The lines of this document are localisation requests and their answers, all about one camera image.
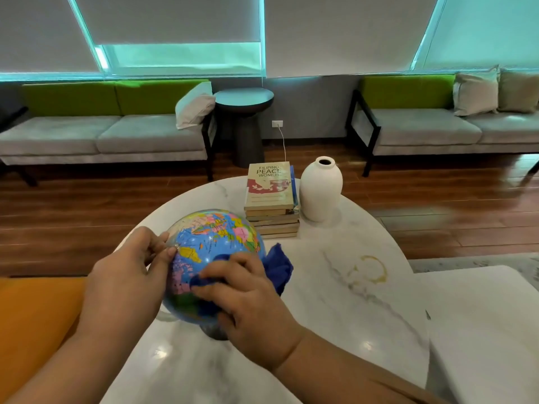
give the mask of ceramic vase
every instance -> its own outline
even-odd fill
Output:
[[[318,157],[301,175],[300,204],[304,216],[315,222],[331,217],[342,191],[341,170],[331,157]]]

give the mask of hardwood floor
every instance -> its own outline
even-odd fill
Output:
[[[539,251],[539,155],[400,157],[375,164],[344,144],[289,146],[301,176],[318,155],[335,158],[343,195],[383,224],[407,258]],[[266,148],[266,161],[282,147]],[[182,163],[33,167],[39,187],[0,177],[0,275],[84,275],[146,215],[206,183]],[[216,179],[242,176],[219,153]]]

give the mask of beige pillow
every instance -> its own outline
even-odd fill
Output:
[[[215,107],[211,82],[199,83],[176,103],[176,128],[190,128],[202,123]]]
[[[497,70],[484,73],[457,73],[453,85],[455,115],[495,112],[498,107]]]
[[[502,69],[498,109],[502,112],[533,113],[539,102],[539,74]]]

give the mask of green cushion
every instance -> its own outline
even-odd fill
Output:
[[[22,91],[35,116],[120,115],[114,82],[30,83]]]
[[[361,94],[372,109],[450,109],[455,75],[369,75]]]
[[[116,82],[122,115],[175,113],[176,103],[206,79]]]

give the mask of orange seat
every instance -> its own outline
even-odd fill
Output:
[[[0,278],[0,402],[61,346],[83,305],[85,278]]]

